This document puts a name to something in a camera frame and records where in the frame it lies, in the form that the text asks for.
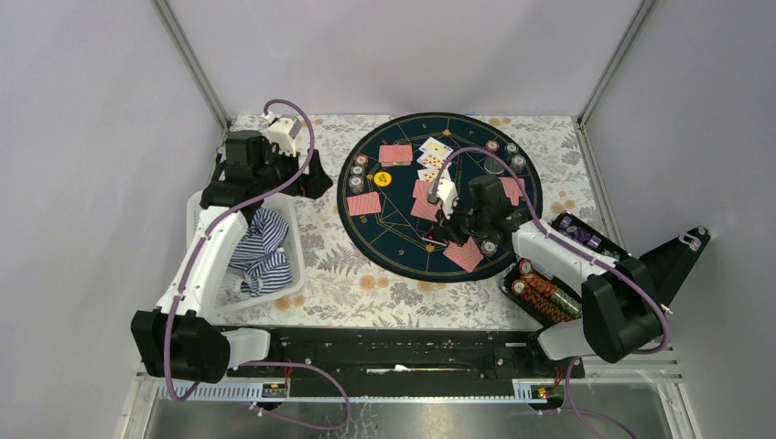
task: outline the yellow disc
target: yellow disc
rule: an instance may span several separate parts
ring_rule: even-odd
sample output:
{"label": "yellow disc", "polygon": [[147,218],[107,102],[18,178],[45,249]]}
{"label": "yellow disc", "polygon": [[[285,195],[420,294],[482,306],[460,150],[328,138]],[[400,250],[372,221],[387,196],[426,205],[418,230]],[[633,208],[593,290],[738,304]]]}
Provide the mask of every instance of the yellow disc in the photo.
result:
{"label": "yellow disc", "polygon": [[379,187],[386,187],[391,184],[391,174],[385,171],[378,172],[374,175],[374,184]]}

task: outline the white wall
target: white wall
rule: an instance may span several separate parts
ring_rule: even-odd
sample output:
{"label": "white wall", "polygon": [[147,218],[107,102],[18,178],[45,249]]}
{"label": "white wall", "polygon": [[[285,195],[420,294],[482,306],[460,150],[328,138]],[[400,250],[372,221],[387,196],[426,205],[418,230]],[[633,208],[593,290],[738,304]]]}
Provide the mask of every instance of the white wall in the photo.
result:
{"label": "white wall", "polygon": [[172,0],[224,106],[578,114],[639,0]]}
{"label": "white wall", "polygon": [[218,127],[148,1],[0,5],[0,437],[111,437]]}
{"label": "white wall", "polygon": [[635,252],[714,234],[671,320],[705,438],[772,437],[775,16],[772,0],[660,2],[589,125]]}

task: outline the round black mat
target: round black mat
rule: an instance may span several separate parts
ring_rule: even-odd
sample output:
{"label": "round black mat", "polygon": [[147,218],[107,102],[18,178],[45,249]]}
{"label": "round black mat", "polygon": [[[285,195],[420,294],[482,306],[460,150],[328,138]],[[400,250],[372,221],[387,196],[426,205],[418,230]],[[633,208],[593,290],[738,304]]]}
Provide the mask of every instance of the round black mat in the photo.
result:
{"label": "round black mat", "polygon": [[[512,249],[499,248],[490,258],[483,259],[477,268],[468,273],[443,254],[445,247],[429,244],[421,237],[431,229],[433,222],[410,215],[415,199],[412,196],[417,171],[424,169],[417,160],[423,154],[418,148],[428,138],[434,137],[454,150],[467,146],[482,148],[489,140],[499,143],[498,156],[505,158],[504,146],[516,144],[512,139],[492,126],[466,116],[446,112],[425,112],[393,119],[361,139],[350,151],[342,165],[337,183],[337,206],[342,225],[356,247],[378,265],[388,271],[405,277],[429,282],[453,283],[485,279],[507,268],[514,262]],[[390,166],[383,168],[378,162],[380,145],[411,144],[413,163],[410,166]],[[355,155],[363,154],[369,158],[365,167],[367,176],[363,194],[377,192],[383,211],[352,217],[348,212],[348,197],[352,193],[348,185],[350,170]],[[526,159],[525,169],[518,177],[525,180],[525,188],[536,213],[542,214],[542,187],[539,176],[531,160],[521,148]],[[456,182],[461,202],[472,205],[469,193],[469,181],[485,173],[483,162],[485,155],[463,154],[457,157],[449,167],[450,175]],[[391,175],[391,184],[378,187],[372,181],[380,171]],[[474,237],[480,241],[484,237]]]}

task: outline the floral pattern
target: floral pattern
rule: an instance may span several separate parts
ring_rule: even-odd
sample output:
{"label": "floral pattern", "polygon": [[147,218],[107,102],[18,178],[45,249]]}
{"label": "floral pattern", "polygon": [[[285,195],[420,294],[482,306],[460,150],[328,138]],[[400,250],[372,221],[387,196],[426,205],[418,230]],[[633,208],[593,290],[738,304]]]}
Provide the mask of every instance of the floral pattern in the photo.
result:
{"label": "floral pattern", "polygon": [[[542,180],[544,214],[573,211],[601,229],[587,169],[570,117],[474,116],[526,150]],[[353,146],[390,116],[313,115],[316,148],[336,182]],[[259,119],[239,117],[233,131],[258,129]],[[299,145],[307,145],[303,129]],[[540,325],[499,289],[499,277],[477,282],[432,284],[388,272],[350,242],[340,223],[334,190],[295,204],[307,283],[299,293],[216,317],[226,325],[328,327],[434,327],[535,330]]]}

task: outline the blue and white striped fabric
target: blue and white striped fabric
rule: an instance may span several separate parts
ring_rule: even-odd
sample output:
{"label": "blue and white striped fabric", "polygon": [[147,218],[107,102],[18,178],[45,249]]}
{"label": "blue and white striped fabric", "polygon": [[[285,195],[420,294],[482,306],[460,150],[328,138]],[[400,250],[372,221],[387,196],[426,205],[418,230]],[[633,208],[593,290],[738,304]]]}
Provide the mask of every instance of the blue and white striped fabric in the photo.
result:
{"label": "blue and white striped fabric", "polygon": [[291,267],[280,246],[288,234],[286,221],[267,209],[258,209],[245,236],[234,249],[229,266],[247,274],[251,284],[241,289],[251,297],[274,293],[291,284]]}

